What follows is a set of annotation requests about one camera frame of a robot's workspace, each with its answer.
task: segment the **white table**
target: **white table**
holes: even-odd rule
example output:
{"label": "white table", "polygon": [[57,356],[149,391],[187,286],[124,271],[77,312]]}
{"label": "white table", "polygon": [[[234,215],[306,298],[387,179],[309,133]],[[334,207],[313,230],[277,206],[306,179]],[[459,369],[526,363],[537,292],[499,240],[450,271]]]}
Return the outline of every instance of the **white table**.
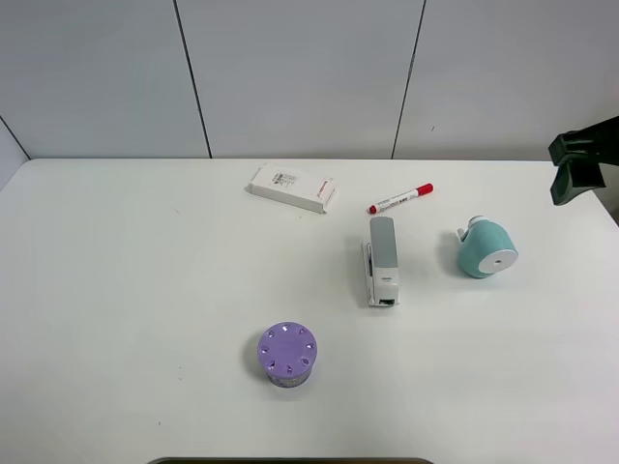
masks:
{"label": "white table", "polygon": [[[0,192],[0,462],[162,456],[619,462],[619,229],[555,207],[543,162],[280,160],[339,181],[328,215],[250,195],[261,160],[35,160]],[[402,304],[369,309],[361,241],[388,212]],[[455,230],[520,252],[476,280]],[[255,343],[306,324],[293,390]]]}

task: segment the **silver stapler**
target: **silver stapler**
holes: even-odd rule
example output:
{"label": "silver stapler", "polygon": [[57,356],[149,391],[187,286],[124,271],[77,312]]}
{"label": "silver stapler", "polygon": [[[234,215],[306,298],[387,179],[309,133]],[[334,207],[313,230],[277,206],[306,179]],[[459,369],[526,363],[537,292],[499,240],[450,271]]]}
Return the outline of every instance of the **silver stapler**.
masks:
{"label": "silver stapler", "polygon": [[369,243],[362,244],[366,263],[368,304],[393,306],[399,303],[398,252],[394,220],[369,220]]}

